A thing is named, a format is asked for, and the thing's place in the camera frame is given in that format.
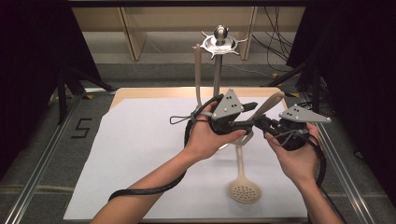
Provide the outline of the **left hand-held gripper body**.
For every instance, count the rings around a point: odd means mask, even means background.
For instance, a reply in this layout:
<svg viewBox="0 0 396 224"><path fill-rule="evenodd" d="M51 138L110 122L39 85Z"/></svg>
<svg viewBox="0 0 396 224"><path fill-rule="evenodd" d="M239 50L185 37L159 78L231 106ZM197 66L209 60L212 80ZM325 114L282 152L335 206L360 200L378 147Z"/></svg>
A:
<svg viewBox="0 0 396 224"><path fill-rule="evenodd" d="M239 101L233 89L220 96L220 101L212 110L210 125L216 134L228 134L237 131L231 127L231 123L244 113L242 103Z"/></svg>

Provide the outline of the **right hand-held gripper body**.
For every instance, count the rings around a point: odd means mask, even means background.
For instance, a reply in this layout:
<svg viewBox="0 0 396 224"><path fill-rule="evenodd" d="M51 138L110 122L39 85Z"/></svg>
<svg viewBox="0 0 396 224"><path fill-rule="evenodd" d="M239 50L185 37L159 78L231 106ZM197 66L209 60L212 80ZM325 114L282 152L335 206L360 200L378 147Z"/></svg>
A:
<svg viewBox="0 0 396 224"><path fill-rule="evenodd" d="M293 105L279 114L279 120L270 120L269 133L283 148L293 151L302 147L308 140L309 131L306 126L308 122L331 123L332 119L299 105Z"/></svg>

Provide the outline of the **beige spoon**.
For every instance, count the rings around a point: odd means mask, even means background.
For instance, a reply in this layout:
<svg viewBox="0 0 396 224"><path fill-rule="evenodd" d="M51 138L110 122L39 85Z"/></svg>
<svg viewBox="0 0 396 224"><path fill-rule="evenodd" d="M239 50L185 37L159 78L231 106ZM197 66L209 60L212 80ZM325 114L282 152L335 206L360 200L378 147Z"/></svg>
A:
<svg viewBox="0 0 396 224"><path fill-rule="evenodd" d="M283 91L278 91L272 94L247 120L253 121L254 118L264 114L279 102L283 100L285 93ZM233 142L234 145L244 146L254 135L253 131L250 131L247 135L243 135Z"/></svg>

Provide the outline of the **metal utensil rack stand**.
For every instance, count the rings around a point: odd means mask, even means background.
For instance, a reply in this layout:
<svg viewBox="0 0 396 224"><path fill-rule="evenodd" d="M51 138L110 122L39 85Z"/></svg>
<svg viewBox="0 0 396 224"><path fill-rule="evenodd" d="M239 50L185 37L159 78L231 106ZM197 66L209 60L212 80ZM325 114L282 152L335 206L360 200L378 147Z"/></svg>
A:
<svg viewBox="0 0 396 224"><path fill-rule="evenodd" d="M215 60L213 97L208 101L209 104L211 104L212 102L218 103L220 101L220 96L224 95L227 92L220 92L222 58L224 55L229 53L236 54L236 49L238 47L238 44L240 43L240 40L236 40L235 38L228 36L228 33L229 29L222 25L219 25L212 35L207 35L203 33L205 39L200 47L201 49L209 52L211 54L211 58ZM196 113L199 115L202 114L208 116L208 121L210 124L210 117L212 115L212 110L215 108L215 106L209 112L205 112L205 106L202 105L201 107L196 108Z"/></svg>

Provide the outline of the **beige spatula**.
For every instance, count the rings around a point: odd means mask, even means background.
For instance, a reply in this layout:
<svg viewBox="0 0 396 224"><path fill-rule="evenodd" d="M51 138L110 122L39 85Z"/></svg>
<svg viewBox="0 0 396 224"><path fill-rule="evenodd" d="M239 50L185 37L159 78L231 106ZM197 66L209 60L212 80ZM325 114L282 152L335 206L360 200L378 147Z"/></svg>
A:
<svg viewBox="0 0 396 224"><path fill-rule="evenodd" d="M196 102L197 106L196 108L199 108L202 106L202 100L201 100L201 77L202 77L202 53L201 53L201 47L200 44L195 45L195 51L194 51L194 80L195 80L195 97L196 97Z"/></svg>

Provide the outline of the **beige slotted skimmer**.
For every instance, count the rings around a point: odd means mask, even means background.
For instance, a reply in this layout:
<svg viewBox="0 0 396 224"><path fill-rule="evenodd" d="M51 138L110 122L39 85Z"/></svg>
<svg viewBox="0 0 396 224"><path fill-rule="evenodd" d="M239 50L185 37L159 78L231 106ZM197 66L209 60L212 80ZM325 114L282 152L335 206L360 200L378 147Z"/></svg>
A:
<svg viewBox="0 0 396 224"><path fill-rule="evenodd" d="M261 188L245 176L242 147L236 146L238 174L228 187L229 196L239 203L256 203L262 197Z"/></svg>

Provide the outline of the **person's right hand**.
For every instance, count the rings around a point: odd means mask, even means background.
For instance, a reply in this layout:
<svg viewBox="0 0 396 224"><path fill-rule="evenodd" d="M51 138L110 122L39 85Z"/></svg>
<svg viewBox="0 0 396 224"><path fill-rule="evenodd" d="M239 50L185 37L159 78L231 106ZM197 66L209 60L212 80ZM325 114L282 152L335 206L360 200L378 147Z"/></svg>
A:
<svg viewBox="0 0 396 224"><path fill-rule="evenodd" d="M318 156L311 145L306 143L299 149L287 151L270 133L265 133L264 138L275 152L282 171L298 189L317 185L315 174Z"/></svg>

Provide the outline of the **person's left hand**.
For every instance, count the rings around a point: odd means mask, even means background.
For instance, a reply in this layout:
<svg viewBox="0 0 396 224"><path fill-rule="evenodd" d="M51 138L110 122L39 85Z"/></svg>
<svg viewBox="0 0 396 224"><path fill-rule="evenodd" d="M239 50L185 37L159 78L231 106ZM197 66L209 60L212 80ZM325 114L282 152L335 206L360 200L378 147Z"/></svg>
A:
<svg viewBox="0 0 396 224"><path fill-rule="evenodd" d="M197 118L191 128L190 139L181 151L181 157L191 164L210 158L221 146L237 140L246 133L245 130L237 130L218 135L211 129L208 116L200 114Z"/></svg>

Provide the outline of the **black stand legs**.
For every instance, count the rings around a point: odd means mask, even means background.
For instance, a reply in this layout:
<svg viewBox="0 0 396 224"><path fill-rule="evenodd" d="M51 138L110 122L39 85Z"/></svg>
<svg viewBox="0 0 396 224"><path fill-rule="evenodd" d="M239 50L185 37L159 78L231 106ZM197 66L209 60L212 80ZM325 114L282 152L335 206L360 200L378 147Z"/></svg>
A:
<svg viewBox="0 0 396 224"><path fill-rule="evenodd" d="M319 86L320 86L320 74L317 67L309 62L305 61L297 67L293 68L285 75L277 77L275 80L271 81L269 84L265 84L265 87L275 87L282 84L286 80L299 74L295 87L299 92L306 92L308 90L312 91L312 108L314 112L319 112Z"/></svg>
<svg viewBox="0 0 396 224"><path fill-rule="evenodd" d="M64 66L60 69L57 75L57 93L59 102L59 121L61 124L65 121L68 114L68 107L66 102L66 89L69 89L72 95L81 96L85 89L81 81L87 80L88 82L104 89L105 91L115 91L116 88L106 84L99 76L91 76L76 67Z"/></svg>

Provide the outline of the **black curtain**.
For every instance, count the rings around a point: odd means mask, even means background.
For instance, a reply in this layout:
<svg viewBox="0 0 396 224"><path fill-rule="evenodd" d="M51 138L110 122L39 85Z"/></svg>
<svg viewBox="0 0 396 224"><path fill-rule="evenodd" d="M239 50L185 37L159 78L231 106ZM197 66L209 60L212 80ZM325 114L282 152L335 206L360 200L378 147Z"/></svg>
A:
<svg viewBox="0 0 396 224"><path fill-rule="evenodd" d="M0 179L41 119L59 76L100 78L67 0L0 0Z"/></svg>
<svg viewBox="0 0 396 224"><path fill-rule="evenodd" d="M312 0L289 65L307 60L346 133L396 205L396 0Z"/></svg>

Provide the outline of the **white paper sheet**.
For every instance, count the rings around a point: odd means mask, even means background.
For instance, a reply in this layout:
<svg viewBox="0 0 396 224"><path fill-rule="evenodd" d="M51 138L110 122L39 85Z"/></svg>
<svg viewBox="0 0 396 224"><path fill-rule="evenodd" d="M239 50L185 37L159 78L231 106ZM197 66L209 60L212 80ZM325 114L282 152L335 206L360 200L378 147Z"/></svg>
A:
<svg viewBox="0 0 396 224"><path fill-rule="evenodd" d="M192 98L124 99L103 117L71 201L67 220L89 220L116 190L174 157L184 142L184 123L176 115L196 107ZM228 145L193 165L181 182L165 192L146 214L148 221L234 218L304 218L301 194L283 174L275 153L260 131L243 147L247 178L262 190L253 204L238 203L228 193L237 176L236 147Z"/></svg>

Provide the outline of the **light wooden furniture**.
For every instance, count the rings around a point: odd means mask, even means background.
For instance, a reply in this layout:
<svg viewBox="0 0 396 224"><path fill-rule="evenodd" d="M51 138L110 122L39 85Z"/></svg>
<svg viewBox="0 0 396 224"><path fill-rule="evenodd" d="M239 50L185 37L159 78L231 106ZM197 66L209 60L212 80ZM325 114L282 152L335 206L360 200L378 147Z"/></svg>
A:
<svg viewBox="0 0 396 224"><path fill-rule="evenodd" d="M255 32L296 32L304 7L73 7L83 32L123 32L131 59L140 59L148 32L213 33L225 26L244 42L241 59L248 58Z"/></svg>

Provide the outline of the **aluminium floor rail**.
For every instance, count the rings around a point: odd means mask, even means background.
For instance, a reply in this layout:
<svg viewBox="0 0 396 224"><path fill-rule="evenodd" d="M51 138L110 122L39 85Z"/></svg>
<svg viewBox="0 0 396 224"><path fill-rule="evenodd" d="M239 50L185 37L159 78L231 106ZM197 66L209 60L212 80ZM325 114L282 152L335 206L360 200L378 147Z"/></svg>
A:
<svg viewBox="0 0 396 224"><path fill-rule="evenodd" d="M19 224L21 221L80 100L80 95L66 99L63 119L58 118L59 103L53 103L34 129L27 147L0 180L0 205L4 208L0 213L0 224Z"/></svg>
<svg viewBox="0 0 396 224"><path fill-rule="evenodd" d="M343 187L345 195L349 199L360 224L376 224L375 217L370 211L367 202L364 200L361 191L351 177L346 164L337 151L334 142L331 140L328 130L323 123L315 122L318 127L322 149L328 158L332 169L336 173L339 183Z"/></svg>

